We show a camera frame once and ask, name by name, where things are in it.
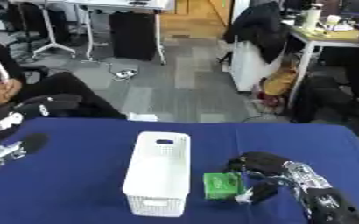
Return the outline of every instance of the basket handle hole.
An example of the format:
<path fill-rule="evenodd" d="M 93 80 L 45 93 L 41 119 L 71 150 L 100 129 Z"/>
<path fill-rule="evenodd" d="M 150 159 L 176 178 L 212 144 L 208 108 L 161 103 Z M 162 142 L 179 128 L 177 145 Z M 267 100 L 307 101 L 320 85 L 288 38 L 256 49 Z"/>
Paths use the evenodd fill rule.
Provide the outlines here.
<path fill-rule="evenodd" d="M 145 204 L 146 206 L 149 206 L 149 207 L 166 207 L 167 201 L 145 199 L 145 200 L 143 200 L 143 204 Z"/>
<path fill-rule="evenodd" d="M 174 141 L 168 139 L 158 139 L 157 144 L 174 144 Z"/>

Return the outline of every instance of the black box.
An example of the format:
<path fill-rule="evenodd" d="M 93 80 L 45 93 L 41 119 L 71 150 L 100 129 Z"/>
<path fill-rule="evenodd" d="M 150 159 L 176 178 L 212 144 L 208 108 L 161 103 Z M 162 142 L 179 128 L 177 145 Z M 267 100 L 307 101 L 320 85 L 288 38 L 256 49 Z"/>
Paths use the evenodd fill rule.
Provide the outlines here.
<path fill-rule="evenodd" d="M 110 15 L 109 24 L 115 57 L 153 59 L 156 52 L 153 14 L 118 11 Z"/>

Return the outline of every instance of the black pants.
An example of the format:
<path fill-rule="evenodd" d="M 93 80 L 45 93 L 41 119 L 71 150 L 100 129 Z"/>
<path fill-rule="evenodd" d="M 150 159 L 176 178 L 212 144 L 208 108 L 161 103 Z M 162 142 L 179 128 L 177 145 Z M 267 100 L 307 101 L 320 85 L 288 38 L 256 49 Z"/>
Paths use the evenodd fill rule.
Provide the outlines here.
<path fill-rule="evenodd" d="M 11 101 L 22 102 L 35 96 L 56 94 L 82 97 L 78 109 L 67 111 L 70 116 L 126 119 L 126 115 L 114 109 L 84 82 L 70 73 L 57 73 L 35 84 L 25 85 Z"/>

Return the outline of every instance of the white plastic basket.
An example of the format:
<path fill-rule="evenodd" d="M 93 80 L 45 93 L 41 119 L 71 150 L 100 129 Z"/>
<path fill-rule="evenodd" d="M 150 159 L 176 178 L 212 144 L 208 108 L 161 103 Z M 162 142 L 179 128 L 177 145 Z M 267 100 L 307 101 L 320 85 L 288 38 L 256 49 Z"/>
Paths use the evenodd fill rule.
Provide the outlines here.
<path fill-rule="evenodd" d="M 142 132 L 123 183 L 136 215 L 179 217 L 190 188 L 190 136 Z"/>

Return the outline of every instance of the black jacket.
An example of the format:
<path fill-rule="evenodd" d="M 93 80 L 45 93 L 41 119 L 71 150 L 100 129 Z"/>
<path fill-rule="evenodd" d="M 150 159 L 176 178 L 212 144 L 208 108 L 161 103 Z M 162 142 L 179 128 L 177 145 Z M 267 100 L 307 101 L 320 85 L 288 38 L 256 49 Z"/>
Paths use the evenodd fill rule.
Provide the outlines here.
<path fill-rule="evenodd" d="M 288 28 L 281 19 L 276 2 L 249 7 L 228 27 L 223 38 L 228 43 L 234 43 L 235 36 L 238 41 L 250 41 L 270 64 L 285 48 Z"/>

